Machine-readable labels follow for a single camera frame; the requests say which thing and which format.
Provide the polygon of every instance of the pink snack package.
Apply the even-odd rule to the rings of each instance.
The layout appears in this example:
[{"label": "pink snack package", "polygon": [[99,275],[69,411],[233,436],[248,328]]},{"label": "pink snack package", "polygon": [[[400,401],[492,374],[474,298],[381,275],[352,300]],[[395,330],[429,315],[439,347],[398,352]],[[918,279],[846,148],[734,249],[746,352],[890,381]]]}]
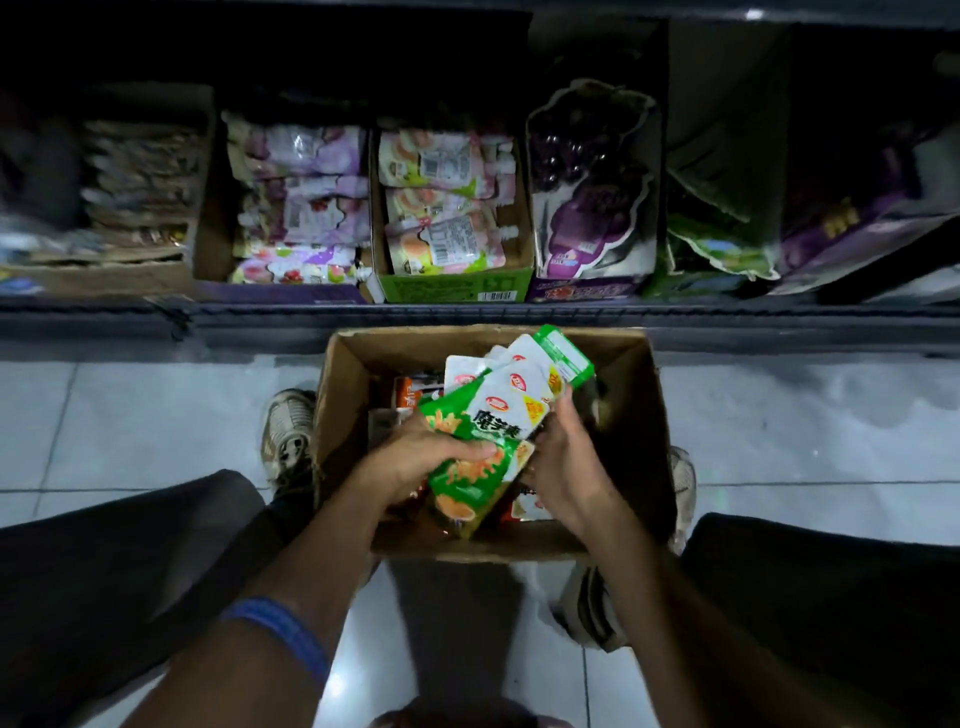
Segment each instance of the pink snack package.
[{"label": "pink snack package", "polygon": [[384,231],[388,235],[451,220],[470,210],[480,209],[483,204],[453,192],[426,187],[387,189],[386,198],[387,225]]},{"label": "pink snack package", "polygon": [[367,133],[360,127],[251,124],[224,111],[233,177],[241,182],[278,177],[358,175]]},{"label": "pink snack package", "polygon": [[241,226],[272,243],[370,246],[370,203],[350,197],[292,197],[270,202],[247,195]]},{"label": "pink snack package", "polygon": [[352,248],[320,248],[311,251],[263,249],[242,260],[231,283],[356,283],[357,266]]},{"label": "pink snack package", "polygon": [[474,200],[492,197],[496,188],[480,138],[470,133],[384,132],[377,167],[385,187],[445,189]]},{"label": "pink snack package", "polygon": [[387,238],[394,274],[438,276],[477,273],[506,265],[503,240],[516,226],[498,228],[489,207]]},{"label": "pink snack package", "polygon": [[259,180],[252,182],[252,188],[257,196],[272,202],[290,197],[370,197],[370,180],[354,175]]}]

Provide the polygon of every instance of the open cardboard box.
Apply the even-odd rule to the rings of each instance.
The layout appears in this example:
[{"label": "open cardboard box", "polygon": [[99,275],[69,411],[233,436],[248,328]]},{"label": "open cardboard box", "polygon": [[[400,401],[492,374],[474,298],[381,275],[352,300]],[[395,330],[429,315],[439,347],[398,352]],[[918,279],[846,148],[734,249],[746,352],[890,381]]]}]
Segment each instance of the open cardboard box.
[{"label": "open cardboard box", "polygon": [[523,301],[534,269],[534,235],[530,207],[523,179],[522,154],[514,145],[516,157],[516,202],[496,210],[500,227],[516,225],[520,235],[503,242],[507,262],[500,268],[479,273],[446,276],[398,276],[394,274],[387,249],[386,201],[377,174],[376,153],[379,134],[371,141],[370,192],[373,230],[373,271],[389,303],[510,303]]},{"label": "open cardboard box", "polygon": [[[359,285],[326,283],[295,285],[287,283],[229,282],[237,266],[233,241],[237,232],[237,213],[246,189],[230,173],[226,127],[218,125],[207,180],[204,210],[193,254],[194,297],[225,303],[305,304],[305,303],[382,303],[383,295],[371,276]],[[373,266],[372,251],[360,252],[361,262]]]},{"label": "open cardboard box", "polygon": [[[206,150],[198,178],[207,179],[216,128],[213,88],[201,84],[128,82],[92,85],[79,97],[84,119],[137,119],[205,126]],[[184,217],[188,225],[183,248],[198,236],[205,188],[196,208]],[[0,280],[17,281],[19,290],[54,298],[144,297],[188,293],[193,288],[186,255],[124,262],[117,259],[65,259],[32,265],[5,265]]]},{"label": "open cardboard box", "polygon": [[[393,377],[442,371],[450,354],[482,356],[537,327],[366,328],[335,334],[326,348],[314,419],[314,478],[330,496],[367,453],[367,413],[384,401]],[[604,402],[594,445],[613,482],[658,543],[673,534],[677,510],[667,458],[669,435],[650,342],[625,328],[567,328],[594,363]],[[485,522],[473,538],[447,536],[421,511],[413,522],[384,522],[373,552],[458,562],[586,559],[582,544],[558,522]]]}]

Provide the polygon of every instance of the leg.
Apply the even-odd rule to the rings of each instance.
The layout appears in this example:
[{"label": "leg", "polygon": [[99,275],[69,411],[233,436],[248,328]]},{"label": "leg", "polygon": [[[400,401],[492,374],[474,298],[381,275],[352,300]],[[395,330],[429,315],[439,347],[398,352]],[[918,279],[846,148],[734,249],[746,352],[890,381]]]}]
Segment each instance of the leg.
[{"label": "leg", "polygon": [[896,724],[960,716],[960,548],[708,514],[681,561],[730,622],[829,702]]},{"label": "leg", "polygon": [[220,471],[0,530],[0,724],[62,725],[201,635],[313,515],[307,448],[285,450],[268,508]]}]

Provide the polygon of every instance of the white floor tile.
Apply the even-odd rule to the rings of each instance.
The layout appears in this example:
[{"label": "white floor tile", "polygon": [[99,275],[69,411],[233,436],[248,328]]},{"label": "white floor tile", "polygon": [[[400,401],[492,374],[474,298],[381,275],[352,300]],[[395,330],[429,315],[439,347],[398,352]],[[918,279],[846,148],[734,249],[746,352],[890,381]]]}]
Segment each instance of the white floor tile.
[{"label": "white floor tile", "polygon": [[538,609],[505,567],[381,564],[350,610],[314,726],[366,728],[419,698],[450,711],[506,699],[586,728],[581,648]]},{"label": "white floor tile", "polygon": [[161,488],[236,470],[267,485],[259,446],[279,390],[316,389],[318,366],[82,364],[51,462],[49,490]]},{"label": "white floor tile", "polygon": [[702,483],[960,480],[960,363],[756,356],[660,377]]},{"label": "white floor tile", "polygon": [[36,518],[52,519],[70,511],[79,511],[94,505],[109,503],[123,497],[135,496],[136,491],[46,491],[40,494]]},{"label": "white floor tile", "polygon": [[37,493],[0,493],[0,528],[30,521],[38,498]]},{"label": "white floor tile", "polygon": [[381,564],[350,609],[314,728],[367,728],[417,694],[396,584]]},{"label": "white floor tile", "polygon": [[156,687],[160,679],[157,677],[139,690],[130,693],[120,702],[89,719],[81,728],[120,728],[123,721],[130,716],[133,709],[147,696],[147,693]]},{"label": "white floor tile", "polygon": [[602,728],[658,728],[634,651],[588,649],[590,724]]},{"label": "white floor tile", "polygon": [[861,538],[960,545],[960,483],[701,488],[695,520],[711,511]]},{"label": "white floor tile", "polygon": [[74,366],[0,362],[0,490],[40,487]]}]

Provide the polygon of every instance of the green snack package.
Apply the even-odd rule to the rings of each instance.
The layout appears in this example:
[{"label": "green snack package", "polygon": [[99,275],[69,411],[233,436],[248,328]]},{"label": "green snack package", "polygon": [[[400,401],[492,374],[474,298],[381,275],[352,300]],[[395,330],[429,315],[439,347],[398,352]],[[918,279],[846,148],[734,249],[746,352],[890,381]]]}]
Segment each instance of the green snack package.
[{"label": "green snack package", "polygon": [[462,538],[476,530],[530,459],[534,447],[526,439],[546,417],[563,382],[576,386],[593,376],[593,364],[555,327],[542,327],[525,339],[474,381],[419,407],[439,432],[497,445],[485,461],[451,460],[427,477],[437,510]]}]

